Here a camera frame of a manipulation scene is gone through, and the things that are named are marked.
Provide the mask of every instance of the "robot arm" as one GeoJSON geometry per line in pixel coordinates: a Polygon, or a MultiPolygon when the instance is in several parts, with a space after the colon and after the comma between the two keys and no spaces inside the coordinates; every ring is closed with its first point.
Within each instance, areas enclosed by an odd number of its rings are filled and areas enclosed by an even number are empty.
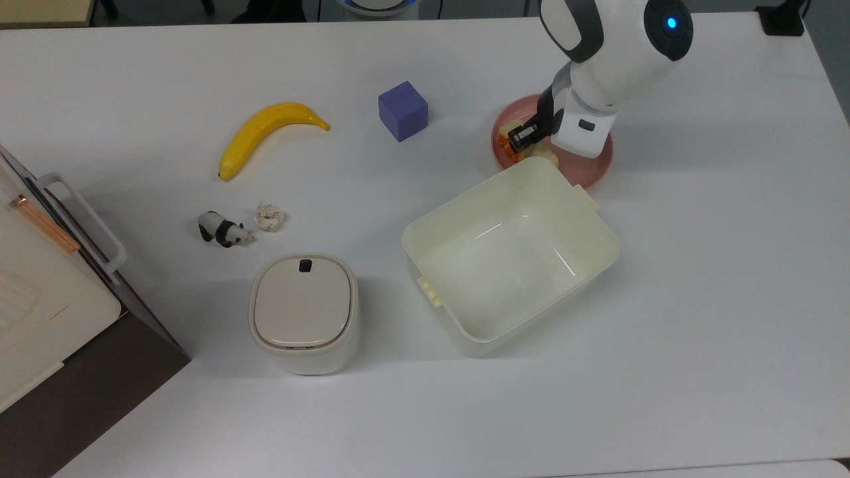
{"type": "Polygon", "coordinates": [[[681,0],[538,0],[543,27],[570,59],[537,113],[508,134],[514,151],[552,136],[575,154],[602,152],[617,111],[669,73],[694,25],[681,0]]]}

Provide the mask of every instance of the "black cable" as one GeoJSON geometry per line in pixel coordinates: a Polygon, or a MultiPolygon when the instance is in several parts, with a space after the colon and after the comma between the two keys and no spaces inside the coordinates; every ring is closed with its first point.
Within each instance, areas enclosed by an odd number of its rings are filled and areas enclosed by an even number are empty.
{"type": "Polygon", "coordinates": [[[263,23],[269,23],[271,15],[275,14],[275,11],[277,11],[277,9],[281,7],[281,1],[282,0],[277,0],[277,2],[275,2],[275,6],[272,7],[271,10],[269,10],[269,12],[266,14],[266,17],[263,19],[263,23]]]}

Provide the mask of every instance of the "white plastic bin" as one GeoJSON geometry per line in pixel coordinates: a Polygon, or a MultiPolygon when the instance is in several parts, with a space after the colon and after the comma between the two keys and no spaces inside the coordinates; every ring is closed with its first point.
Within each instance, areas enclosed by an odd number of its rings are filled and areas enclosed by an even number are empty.
{"type": "Polygon", "coordinates": [[[482,356],[575,297],[620,255],[596,205],[529,157],[409,225],[416,286],[457,348],[482,356]]]}

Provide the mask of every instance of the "microwave handle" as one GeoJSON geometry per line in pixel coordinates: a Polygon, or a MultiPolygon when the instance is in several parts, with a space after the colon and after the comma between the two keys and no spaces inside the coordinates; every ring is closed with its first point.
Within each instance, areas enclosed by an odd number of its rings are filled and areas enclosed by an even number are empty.
{"type": "MultiPolygon", "coordinates": [[[[124,245],[121,244],[120,241],[118,241],[118,238],[115,237],[115,234],[112,234],[112,231],[109,230],[108,227],[106,227],[104,221],[101,220],[100,217],[94,212],[92,207],[88,205],[88,202],[86,202],[86,200],[83,199],[82,196],[80,196],[80,193],[78,193],[77,190],[72,188],[71,185],[66,183],[65,180],[62,179],[62,176],[59,175],[59,173],[46,174],[41,178],[36,179],[35,183],[36,186],[42,190],[47,190],[49,186],[54,185],[56,183],[61,183],[74,196],[77,202],[80,203],[82,208],[85,209],[86,213],[88,213],[88,215],[92,217],[95,224],[97,224],[98,227],[104,232],[104,234],[106,234],[106,237],[109,238],[109,240],[112,242],[112,245],[115,247],[116,257],[110,260],[109,262],[106,262],[105,264],[99,264],[104,272],[109,275],[112,275],[113,272],[118,270],[118,268],[124,264],[124,261],[127,260],[127,249],[125,249],[124,245]]],[[[97,254],[92,255],[94,259],[98,261],[98,263],[101,262],[101,259],[97,254]]]]}

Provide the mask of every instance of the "container lid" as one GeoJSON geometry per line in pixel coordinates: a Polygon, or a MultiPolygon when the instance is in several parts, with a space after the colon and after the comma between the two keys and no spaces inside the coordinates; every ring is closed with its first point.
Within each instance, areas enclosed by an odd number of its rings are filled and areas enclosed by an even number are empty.
{"type": "Polygon", "coordinates": [[[257,278],[253,320],[258,336],[283,349],[313,349],[345,330],[351,283],[343,267],[323,257],[286,256],[257,278]]]}

